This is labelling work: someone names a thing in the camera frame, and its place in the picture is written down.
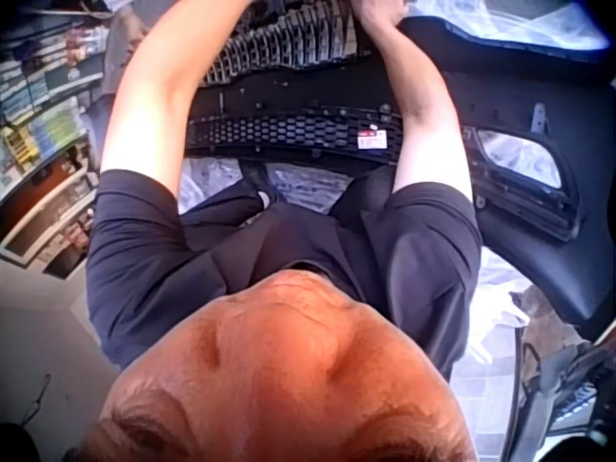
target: white label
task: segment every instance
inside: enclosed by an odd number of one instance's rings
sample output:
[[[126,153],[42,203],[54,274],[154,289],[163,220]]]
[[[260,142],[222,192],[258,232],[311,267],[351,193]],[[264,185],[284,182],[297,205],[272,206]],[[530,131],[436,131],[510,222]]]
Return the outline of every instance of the white label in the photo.
[[[387,149],[387,130],[362,130],[357,136],[359,149]]]

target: grille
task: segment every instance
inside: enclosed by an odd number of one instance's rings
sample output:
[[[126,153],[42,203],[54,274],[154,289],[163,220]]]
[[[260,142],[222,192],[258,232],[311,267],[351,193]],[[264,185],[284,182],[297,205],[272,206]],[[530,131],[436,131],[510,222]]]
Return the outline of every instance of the grille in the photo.
[[[386,130],[387,149],[358,150],[361,130]],[[189,122],[188,148],[274,146],[321,149],[338,154],[395,160],[402,146],[399,117],[377,111],[324,109],[304,114],[211,116]]]

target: eye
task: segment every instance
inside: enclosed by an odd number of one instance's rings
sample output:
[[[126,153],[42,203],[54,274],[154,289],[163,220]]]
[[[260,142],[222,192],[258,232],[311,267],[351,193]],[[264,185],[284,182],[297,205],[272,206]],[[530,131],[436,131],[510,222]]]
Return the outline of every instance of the eye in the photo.
[[[160,426],[147,418],[129,418],[116,420],[124,434],[141,449],[163,452],[167,442],[161,435]]]

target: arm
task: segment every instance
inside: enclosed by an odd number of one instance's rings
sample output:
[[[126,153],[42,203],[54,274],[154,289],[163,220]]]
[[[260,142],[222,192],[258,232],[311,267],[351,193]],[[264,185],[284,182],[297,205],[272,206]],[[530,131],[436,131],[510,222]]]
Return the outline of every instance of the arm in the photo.
[[[194,93],[250,0],[181,0],[138,48],[120,84],[101,170],[131,170],[177,196]]]
[[[353,0],[353,6],[385,61],[403,118],[394,192],[436,182],[472,200],[460,125],[445,81],[426,54],[396,27],[406,13],[404,1]]]

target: black mesh grille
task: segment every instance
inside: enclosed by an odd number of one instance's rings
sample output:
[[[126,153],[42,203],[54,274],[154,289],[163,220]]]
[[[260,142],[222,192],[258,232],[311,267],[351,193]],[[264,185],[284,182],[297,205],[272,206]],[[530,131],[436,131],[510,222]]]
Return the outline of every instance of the black mesh grille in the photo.
[[[358,150],[358,133],[370,128],[387,130],[387,149]],[[348,109],[324,109],[300,115],[211,116],[189,122],[189,149],[266,145],[394,160],[402,145],[402,124],[392,115]]]

